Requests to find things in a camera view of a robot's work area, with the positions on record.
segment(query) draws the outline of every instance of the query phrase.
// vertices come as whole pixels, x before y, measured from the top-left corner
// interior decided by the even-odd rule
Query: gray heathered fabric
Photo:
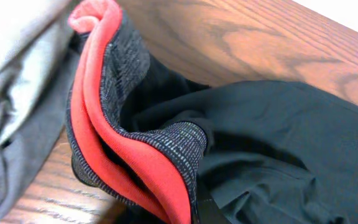
[[[125,12],[119,30],[106,48],[103,65],[100,100],[106,121],[125,138],[145,142],[167,156],[181,174],[190,202],[195,205],[198,163],[207,145],[204,131],[191,122],[174,123],[165,129],[146,133],[128,133],[120,127],[121,108],[129,93],[146,76],[150,65],[149,52]],[[68,105],[68,114],[70,114],[70,105]],[[91,170],[75,141],[70,116],[67,117],[67,121],[68,138],[73,149],[74,160],[77,160],[83,168],[77,174],[86,174],[82,177],[85,182],[94,183],[126,204],[134,205],[134,202],[118,195],[108,187]]]

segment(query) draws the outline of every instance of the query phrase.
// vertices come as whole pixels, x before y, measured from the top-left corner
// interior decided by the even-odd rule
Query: wooden surface
[[[150,51],[210,85],[299,80],[358,105],[358,33],[289,0],[120,0]],[[62,134],[4,223],[112,223],[122,212],[79,183]]]

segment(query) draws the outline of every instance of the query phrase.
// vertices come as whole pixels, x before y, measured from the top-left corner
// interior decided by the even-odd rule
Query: black garment
[[[189,81],[149,55],[125,13],[103,55],[102,74],[87,73],[101,76],[99,98],[92,100],[100,101],[112,132],[170,160],[191,208],[198,173],[232,223],[358,223],[357,106],[298,82],[210,88]],[[73,132],[70,100],[67,131],[77,176],[135,205],[89,166]],[[82,111],[87,119],[88,109]],[[99,140],[106,157],[144,189],[126,161]]]
[[[231,222],[358,223],[357,106],[298,82],[193,92],[204,87],[153,58],[147,77],[129,95],[122,127],[147,131],[182,111],[203,114],[214,146],[198,172]]]

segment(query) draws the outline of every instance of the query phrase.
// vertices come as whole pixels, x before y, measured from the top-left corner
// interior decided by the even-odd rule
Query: red lining
[[[175,166],[154,147],[119,135],[105,120],[99,99],[104,50],[119,28],[122,11],[113,0],[85,0],[71,14],[77,32],[91,31],[81,55],[71,98],[71,122],[86,162],[122,196],[168,223],[191,223],[190,202]],[[150,191],[133,183],[111,162],[100,136],[143,180]]]

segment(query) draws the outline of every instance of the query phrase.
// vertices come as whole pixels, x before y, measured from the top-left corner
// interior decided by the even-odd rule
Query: clothing pile
[[[38,173],[62,129],[80,57],[67,24],[77,3],[0,1],[0,219]]]
[[[19,2],[0,17],[0,219],[65,119],[77,178],[128,206],[117,222],[358,223],[358,106],[188,80],[113,0]]]
[[[82,182],[153,222],[358,223],[356,105],[298,82],[187,80],[113,0],[69,23],[87,38],[67,111]]]

